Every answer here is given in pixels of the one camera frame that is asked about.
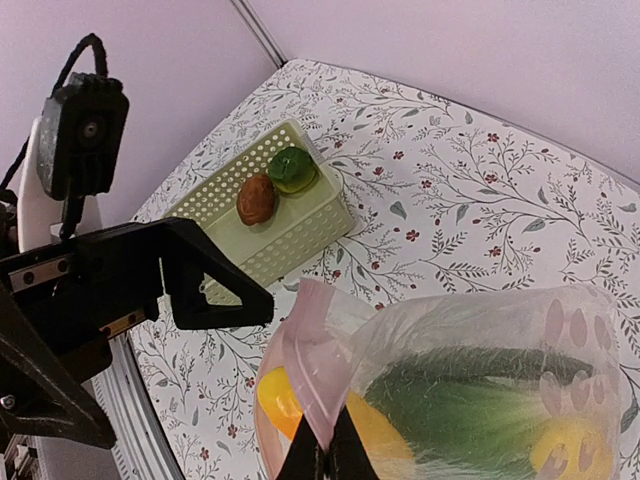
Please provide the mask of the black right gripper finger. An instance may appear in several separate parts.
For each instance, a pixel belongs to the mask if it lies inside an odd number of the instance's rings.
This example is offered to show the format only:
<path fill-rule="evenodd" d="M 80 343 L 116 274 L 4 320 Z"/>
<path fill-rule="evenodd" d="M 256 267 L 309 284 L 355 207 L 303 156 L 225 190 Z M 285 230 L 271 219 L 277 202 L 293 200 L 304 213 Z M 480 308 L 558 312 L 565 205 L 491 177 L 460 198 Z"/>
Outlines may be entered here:
<path fill-rule="evenodd" d="M 337 418 L 327 458 L 329 479 L 379 480 L 346 407 Z"/>
<path fill-rule="evenodd" d="M 1 261 L 1 343 L 72 350 L 168 295 L 182 330 L 266 325 L 274 299 L 193 220 L 127 223 Z"/>
<path fill-rule="evenodd" d="M 302 416 L 280 469 L 279 480 L 323 480 L 324 463 L 324 451 L 305 416 Z"/>
<path fill-rule="evenodd" d="M 73 378 L 1 290 L 1 429 L 111 449 L 116 434 L 96 400 Z"/>

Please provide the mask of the orange fruit toy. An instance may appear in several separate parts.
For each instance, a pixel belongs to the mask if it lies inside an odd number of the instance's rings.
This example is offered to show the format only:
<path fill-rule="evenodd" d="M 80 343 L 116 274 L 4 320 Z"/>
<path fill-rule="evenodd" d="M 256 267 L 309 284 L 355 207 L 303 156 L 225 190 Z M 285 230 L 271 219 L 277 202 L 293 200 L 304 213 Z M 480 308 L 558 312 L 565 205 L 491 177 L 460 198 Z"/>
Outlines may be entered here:
<path fill-rule="evenodd" d="M 260 380 L 257 399 L 274 428 L 290 441 L 306 424 L 320 446 L 328 448 L 339 415 L 347 413 L 370 460 L 414 458 L 408 441 L 387 416 L 344 386 L 322 396 L 317 387 L 304 382 L 302 374 L 289 376 L 285 367 L 278 366 Z"/>

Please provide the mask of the green bok choy toy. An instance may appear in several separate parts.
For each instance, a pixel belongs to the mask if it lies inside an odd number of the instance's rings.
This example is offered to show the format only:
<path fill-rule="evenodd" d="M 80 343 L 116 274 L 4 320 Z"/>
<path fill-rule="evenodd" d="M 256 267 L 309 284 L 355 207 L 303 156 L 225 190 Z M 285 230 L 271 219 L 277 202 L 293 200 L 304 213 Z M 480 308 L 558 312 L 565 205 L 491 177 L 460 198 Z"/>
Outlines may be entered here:
<path fill-rule="evenodd" d="M 550 416 L 541 380 L 567 387 L 593 373 L 591 364 L 553 349 L 438 347 L 388 365 L 365 399 L 408 441 L 417 463 L 523 478 Z"/>

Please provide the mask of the clear zip top bag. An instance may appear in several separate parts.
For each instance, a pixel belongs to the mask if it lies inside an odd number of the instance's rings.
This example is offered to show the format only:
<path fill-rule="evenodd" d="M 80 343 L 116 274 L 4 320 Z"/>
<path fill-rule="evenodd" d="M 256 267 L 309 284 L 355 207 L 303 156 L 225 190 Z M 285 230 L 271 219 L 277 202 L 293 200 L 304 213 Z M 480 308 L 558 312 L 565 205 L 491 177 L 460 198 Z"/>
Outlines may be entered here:
<path fill-rule="evenodd" d="M 271 479 L 615 479 L 614 301 L 592 286 L 375 310 L 300 282 L 259 370 Z"/>

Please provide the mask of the yellow lemon toy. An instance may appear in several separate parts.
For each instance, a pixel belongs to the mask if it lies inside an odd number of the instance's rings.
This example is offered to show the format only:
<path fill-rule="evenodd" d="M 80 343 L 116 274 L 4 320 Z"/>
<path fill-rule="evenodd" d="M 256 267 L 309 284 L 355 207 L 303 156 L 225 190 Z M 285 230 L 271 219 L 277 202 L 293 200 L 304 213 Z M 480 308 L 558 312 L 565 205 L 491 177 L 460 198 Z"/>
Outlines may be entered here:
<path fill-rule="evenodd" d="M 579 417 L 546 421 L 529 460 L 539 479 L 610 479 L 614 468 L 604 433 Z"/>

